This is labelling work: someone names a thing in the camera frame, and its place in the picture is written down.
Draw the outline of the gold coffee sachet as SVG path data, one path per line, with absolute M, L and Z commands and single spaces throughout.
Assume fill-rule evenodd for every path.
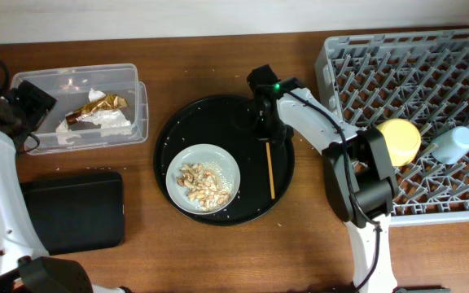
M 128 107 L 128 102 L 117 94 L 106 94 L 102 98 L 87 103 L 65 116 L 68 125 L 74 125 L 101 110 L 118 110 Z

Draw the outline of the grey plate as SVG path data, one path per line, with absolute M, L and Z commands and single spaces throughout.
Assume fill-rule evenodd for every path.
M 184 164 L 205 163 L 213 161 L 218 163 L 222 168 L 222 173 L 228 181 L 234 183 L 234 189 L 230 202 L 213 212 L 200 212 L 195 210 L 195 205 L 191 203 L 185 196 L 186 188 L 177 184 L 176 177 L 181 173 L 179 168 Z M 189 212 L 192 215 L 205 216 L 212 215 L 216 212 L 225 211 L 226 207 L 236 198 L 241 182 L 241 174 L 239 166 L 235 158 L 219 146 L 211 144 L 198 144 L 189 146 L 185 150 L 178 153 L 169 164 L 166 172 L 165 187 L 169 197 L 181 210 Z

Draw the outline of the wooden chopstick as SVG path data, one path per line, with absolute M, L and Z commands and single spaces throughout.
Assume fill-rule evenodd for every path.
M 270 183 L 270 198 L 271 200 L 275 200 L 274 173 L 273 173 L 272 155 L 271 155 L 269 142 L 265 143 L 265 152 L 266 152 L 266 161 L 267 161 L 269 183 Z

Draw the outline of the food scraps and rice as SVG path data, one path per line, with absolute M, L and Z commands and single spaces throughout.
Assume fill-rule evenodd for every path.
M 234 183 L 226 179 L 218 163 L 184 163 L 179 171 L 177 184 L 186 188 L 185 196 L 195 210 L 213 212 L 230 202 Z

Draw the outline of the yellow bowl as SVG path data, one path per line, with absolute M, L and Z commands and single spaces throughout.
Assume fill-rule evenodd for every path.
M 408 120 L 390 119 L 377 126 L 384 136 L 388 154 L 394 167 L 410 163 L 421 146 L 419 130 Z

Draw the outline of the light blue cup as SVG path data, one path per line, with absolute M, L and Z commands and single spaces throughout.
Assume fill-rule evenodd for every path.
M 432 141 L 432 156 L 442 164 L 455 164 L 469 151 L 469 128 L 455 127 Z

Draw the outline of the white tissue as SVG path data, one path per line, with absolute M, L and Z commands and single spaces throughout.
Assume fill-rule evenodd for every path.
M 89 101 L 93 102 L 104 95 L 106 94 L 102 91 L 91 89 L 88 94 Z M 132 133 L 131 122 L 125 117 L 121 109 L 101 110 L 76 124 L 79 123 L 89 123 L 104 129 L 104 132 L 100 134 L 102 137 L 130 135 Z M 57 140 L 60 145 L 72 145 L 74 142 L 70 142 L 69 139 L 81 137 L 81 135 L 71 133 L 70 126 L 65 119 L 57 126 L 55 132 L 57 133 Z

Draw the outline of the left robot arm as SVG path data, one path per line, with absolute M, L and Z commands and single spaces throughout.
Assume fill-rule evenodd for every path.
M 36 83 L 0 80 L 0 292 L 98 292 L 70 252 L 125 236 L 119 173 L 20 183 L 16 158 L 55 107 Z

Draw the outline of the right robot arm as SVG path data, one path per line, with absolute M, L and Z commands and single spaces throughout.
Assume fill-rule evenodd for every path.
M 322 157 L 327 201 L 350 237 L 356 292 L 393 292 L 389 226 L 399 191 L 384 136 L 360 129 L 318 102 L 297 78 L 280 80 L 268 65 L 247 77 L 264 142 L 300 133 Z

